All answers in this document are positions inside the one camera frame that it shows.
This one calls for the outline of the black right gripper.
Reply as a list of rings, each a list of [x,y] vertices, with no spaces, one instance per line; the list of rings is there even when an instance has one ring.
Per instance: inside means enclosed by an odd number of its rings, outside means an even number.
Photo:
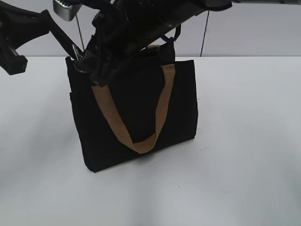
[[[161,48],[149,45],[164,35],[164,23],[118,24],[112,31],[100,25],[74,68],[80,73],[91,73],[92,83],[104,87],[134,63],[158,58]]]

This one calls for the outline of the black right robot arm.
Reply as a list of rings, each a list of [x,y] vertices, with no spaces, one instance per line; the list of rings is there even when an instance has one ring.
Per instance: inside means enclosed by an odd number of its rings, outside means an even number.
[[[193,16],[224,11],[230,0],[82,0],[97,9],[95,36],[74,66],[99,86],[109,84],[142,49]]]

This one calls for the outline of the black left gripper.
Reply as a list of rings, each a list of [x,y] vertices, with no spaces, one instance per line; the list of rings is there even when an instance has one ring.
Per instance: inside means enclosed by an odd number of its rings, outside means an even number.
[[[19,55],[22,45],[52,33],[65,52],[75,59],[71,38],[57,25],[47,9],[34,12],[0,3],[0,66],[9,74],[24,73],[28,60]]]

